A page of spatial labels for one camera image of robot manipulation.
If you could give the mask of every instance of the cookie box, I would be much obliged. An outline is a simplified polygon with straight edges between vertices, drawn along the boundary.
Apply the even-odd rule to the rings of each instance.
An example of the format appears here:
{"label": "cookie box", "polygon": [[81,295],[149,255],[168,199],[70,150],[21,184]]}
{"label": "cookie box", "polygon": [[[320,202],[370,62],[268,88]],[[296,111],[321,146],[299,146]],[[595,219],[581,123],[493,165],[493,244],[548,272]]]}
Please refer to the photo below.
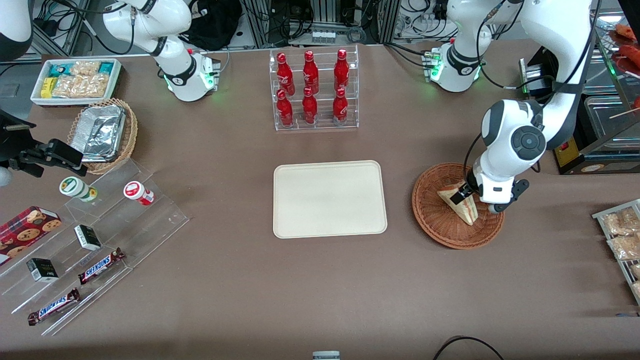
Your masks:
{"label": "cookie box", "polygon": [[[45,98],[40,95],[40,91],[42,90],[42,86],[45,85],[45,79],[49,76],[49,72],[51,67],[66,63],[73,63],[75,61],[100,61],[102,63],[113,63],[113,67],[111,68],[111,72],[109,73],[109,81],[107,83],[107,88],[104,92],[104,96],[102,97],[83,97],[76,99],[64,99],[64,98]],[[116,84],[118,83],[118,76],[120,75],[120,69],[122,65],[115,58],[65,58],[65,59],[55,59],[55,60],[47,60],[42,64],[42,69],[40,70],[40,75],[38,76],[38,80],[36,80],[36,85],[33,87],[33,91],[31,93],[31,101],[43,107],[48,106],[56,106],[56,107],[66,107],[66,106],[84,106],[93,104],[99,101],[109,100],[113,92],[115,91]]]}
{"label": "cookie box", "polygon": [[62,224],[58,214],[31,206],[4,225],[0,225],[0,265],[33,245]]}

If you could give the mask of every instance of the clear acrylic display stand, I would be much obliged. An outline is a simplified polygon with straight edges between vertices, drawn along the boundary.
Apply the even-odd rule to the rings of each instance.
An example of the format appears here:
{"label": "clear acrylic display stand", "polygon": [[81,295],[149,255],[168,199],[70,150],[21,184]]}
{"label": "clear acrylic display stand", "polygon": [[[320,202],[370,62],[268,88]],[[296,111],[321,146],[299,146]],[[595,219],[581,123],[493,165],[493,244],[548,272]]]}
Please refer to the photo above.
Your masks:
{"label": "clear acrylic display stand", "polygon": [[[605,215],[616,213],[620,210],[627,209],[627,208],[632,208],[636,213],[636,216],[640,218],[640,199],[627,202],[625,204],[616,206],[615,208],[607,209],[599,213],[595,213],[591,216],[592,218],[598,220],[598,224],[600,224],[600,227],[602,228],[602,232],[607,237],[607,245],[614,252],[614,256],[616,251],[614,250],[611,244],[611,240],[615,238],[617,235],[611,234],[611,232],[609,232],[609,229],[605,226],[603,219]],[[627,284],[629,285],[629,288],[631,288],[631,284],[633,284],[634,282],[640,281],[640,279],[636,279],[634,273],[631,271],[631,266],[638,264],[639,262],[638,260],[620,260],[616,258],[616,261],[618,262],[620,269],[622,269],[622,274],[625,276],[625,279],[627,280]],[[636,298],[636,303],[640,306],[640,295],[633,290],[631,292],[633,293],[634,298]]]}
{"label": "clear acrylic display stand", "polygon": [[[153,191],[156,198],[151,205],[143,206],[124,197],[124,185],[133,180]],[[156,186],[151,173],[131,159],[111,169],[92,186],[98,190],[96,199],[68,201],[56,211],[63,221],[59,228],[0,268],[0,300],[13,309],[12,314],[24,318],[25,326],[28,326],[30,313],[68,294],[73,288],[79,290],[80,303],[69,305],[34,326],[42,335],[60,331],[189,221]],[[74,232],[78,224],[95,230],[102,243],[100,250],[80,247]],[[126,258],[87,284],[80,285],[78,274],[118,247]],[[51,260],[59,279],[49,284],[34,281],[26,265],[31,258]]]}
{"label": "clear acrylic display stand", "polygon": [[[308,49],[278,49],[271,50],[269,54],[269,77],[271,79],[271,101],[273,103],[273,118],[276,130],[314,130],[314,129],[344,129],[345,127],[358,127],[360,123],[358,112],[358,98],[360,92],[358,90],[358,47],[355,45],[342,47],[313,47],[314,59],[318,66],[320,91],[315,94],[318,103],[318,119],[314,125],[305,122],[304,112],[302,110],[302,99],[304,98],[303,90],[305,88],[305,80],[302,69],[305,66],[305,51]],[[349,85],[345,89],[345,97],[349,106],[347,107],[347,120],[342,126],[336,126],[333,123],[333,100],[335,99],[335,89],[333,87],[333,68],[338,58],[338,50],[345,49],[347,51],[347,62],[349,63]],[[280,88],[278,83],[278,62],[276,55],[284,53],[287,55],[287,63],[293,71],[293,83],[296,87],[296,93],[289,96],[291,106],[293,107],[293,126],[284,127],[278,116],[278,108],[276,107],[277,97],[276,91]]]}

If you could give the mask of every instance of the red bottle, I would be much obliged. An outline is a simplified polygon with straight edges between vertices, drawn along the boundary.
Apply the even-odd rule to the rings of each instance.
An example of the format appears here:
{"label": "red bottle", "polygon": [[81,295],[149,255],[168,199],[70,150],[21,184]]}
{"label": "red bottle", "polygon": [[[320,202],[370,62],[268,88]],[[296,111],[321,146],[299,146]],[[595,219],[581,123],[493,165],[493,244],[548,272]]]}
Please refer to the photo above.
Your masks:
{"label": "red bottle", "polygon": [[287,95],[293,96],[296,93],[296,87],[293,85],[293,72],[289,64],[287,64],[287,57],[284,53],[279,53],[276,59],[278,60],[278,82],[280,83],[280,88],[283,88]]}
{"label": "red bottle", "polygon": [[333,100],[333,123],[336,126],[342,126],[347,122],[347,99],[344,97],[344,88],[339,88],[335,92]]}
{"label": "red bottle", "polygon": [[293,126],[293,108],[291,103],[287,99],[287,94],[282,89],[278,89],[276,93],[278,96],[278,102],[276,102],[276,108],[278,108],[278,117],[284,127]]}
{"label": "red bottle", "polygon": [[338,50],[338,61],[333,68],[333,77],[335,79],[333,87],[335,91],[339,88],[347,88],[349,85],[349,63],[347,63],[347,51],[345,49]]}
{"label": "red bottle", "polygon": [[318,115],[318,102],[314,97],[311,86],[305,87],[305,98],[302,99],[302,108],[305,111],[305,121],[307,124],[315,124]]}
{"label": "red bottle", "polygon": [[318,65],[314,61],[314,52],[305,51],[305,67],[302,69],[305,76],[305,86],[311,87],[311,91],[317,94],[320,91],[320,79],[318,76]]}

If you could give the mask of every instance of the red cookie package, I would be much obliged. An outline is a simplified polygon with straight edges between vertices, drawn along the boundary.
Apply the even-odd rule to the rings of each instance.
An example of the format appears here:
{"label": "red cookie package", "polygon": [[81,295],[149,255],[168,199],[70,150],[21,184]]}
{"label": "red cookie package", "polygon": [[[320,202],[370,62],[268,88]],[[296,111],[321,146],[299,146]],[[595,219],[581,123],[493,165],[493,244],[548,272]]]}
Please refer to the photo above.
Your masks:
{"label": "red cookie package", "polygon": [[4,225],[0,225],[0,265],[33,245],[62,224],[58,214],[30,206]]}

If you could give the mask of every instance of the brown table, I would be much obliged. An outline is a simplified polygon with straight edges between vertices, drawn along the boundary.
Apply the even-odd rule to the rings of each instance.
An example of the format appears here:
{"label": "brown table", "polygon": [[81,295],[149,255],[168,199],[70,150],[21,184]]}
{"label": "brown table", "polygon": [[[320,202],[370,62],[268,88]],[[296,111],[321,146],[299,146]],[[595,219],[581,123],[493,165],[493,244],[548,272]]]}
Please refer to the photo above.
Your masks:
{"label": "brown table", "polygon": [[[516,83],[517,60],[537,48],[498,41],[488,72]],[[314,134],[273,129],[268,51],[233,53],[220,90],[194,103],[167,91],[152,58],[121,58],[119,97],[140,123],[133,158],[193,219],[56,336],[39,336],[0,299],[0,358],[310,359],[335,349],[345,360],[431,359],[454,335],[508,359],[639,358],[640,321],[614,317],[637,307],[590,217],[640,197],[637,176],[561,177],[548,153],[542,174],[524,174],[531,187],[496,239],[445,248],[413,218],[413,183],[431,165],[462,161],[486,109],[515,94],[484,78],[450,94],[382,46],[360,56],[360,128]],[[66,138],[77,111],[34,106],[34,137]],[[276,238],[273,170],[348,160],[380,163],[387,231]],[[67,175],[16,174],[0,188],[0,221],[32,204],[60,207]],[[493,359],[474,343],[441,359],[453,355]]]}

